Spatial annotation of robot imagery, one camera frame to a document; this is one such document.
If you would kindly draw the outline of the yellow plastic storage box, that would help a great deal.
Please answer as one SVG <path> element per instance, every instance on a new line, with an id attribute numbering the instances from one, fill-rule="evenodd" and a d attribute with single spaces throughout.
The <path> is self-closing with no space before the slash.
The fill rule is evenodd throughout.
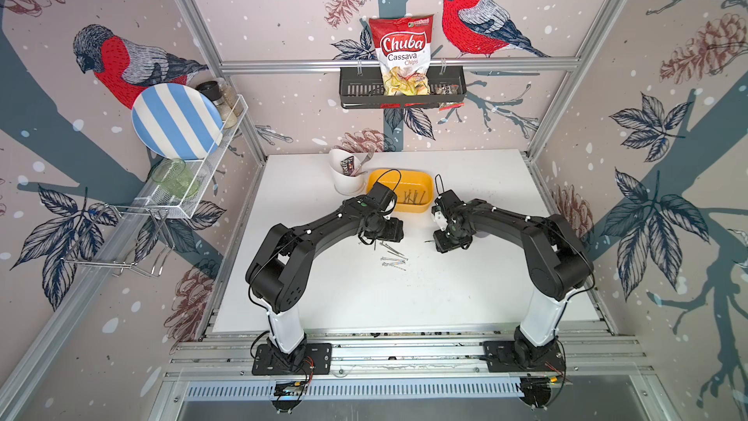
<path id="1" fill-rule="evenodd" d="M 379 169 L 368 177 L 366 191 L 379 182 L 397 195 L 396 212 L 422 214 L 428 212 L 434 202 L 434 181 L 428 173 L 420 171 Z"/>

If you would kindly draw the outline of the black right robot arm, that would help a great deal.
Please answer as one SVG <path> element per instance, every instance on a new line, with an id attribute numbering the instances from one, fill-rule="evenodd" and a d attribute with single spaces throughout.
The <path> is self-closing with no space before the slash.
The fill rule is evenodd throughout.
<path id="1" fill-rule="evenodd" d="M 474 199 L 466 202 L 448 190 L 436 196 L 432 216 L 436 250 L 468 249 L 479 233 L 522 249 L 533 291 L 525 317 L 515 331 L 515 349 L 545 349 L 557 339 L 569 301 L 590 292 L 594 266 L 571 224 L 560 214 L 524 216 Z"/>

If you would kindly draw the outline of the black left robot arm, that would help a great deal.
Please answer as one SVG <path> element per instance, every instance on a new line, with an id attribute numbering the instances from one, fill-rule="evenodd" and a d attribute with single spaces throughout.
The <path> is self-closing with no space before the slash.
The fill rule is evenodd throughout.
<path id="1" fill-rule="evenodd" d="M 306 342 L 296 305 L 317 256 L 350 237 L 366 246 L 400 242 L 403 221 L 392 216 L 396 205 L 395 191 L 376 182 L 368 193 L 343 201 L 323 218 L 295 227 L 279 223 L 269 230 L 245 280 L 249 300 L 265 310 L 270 341 L 282 354 L 293 355 Z"/>

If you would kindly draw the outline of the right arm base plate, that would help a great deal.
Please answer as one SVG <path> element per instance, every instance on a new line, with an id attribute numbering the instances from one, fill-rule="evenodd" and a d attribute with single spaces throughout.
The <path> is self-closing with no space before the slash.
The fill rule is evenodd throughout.
<path id="1" fill-rule="evenodd" d="M 481 343 L 483 360 L 492 373 L 565 372 L 566 357 L 557 337 L 542 346 L 533 343 L 517 327 L 512 340 L 489 340 Z"/>

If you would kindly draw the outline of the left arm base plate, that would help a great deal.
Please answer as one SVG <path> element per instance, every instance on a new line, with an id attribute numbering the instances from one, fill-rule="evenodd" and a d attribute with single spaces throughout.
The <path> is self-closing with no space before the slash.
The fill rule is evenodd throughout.
<path id="1" fill-rule="evenodd" d="M 308 343 L 304 337 L 291 353 L 282 352 L 269 338 L 253 351 L 251 374 L 266 375 L 327 375 L 330 372 L 332 345 Z"/>

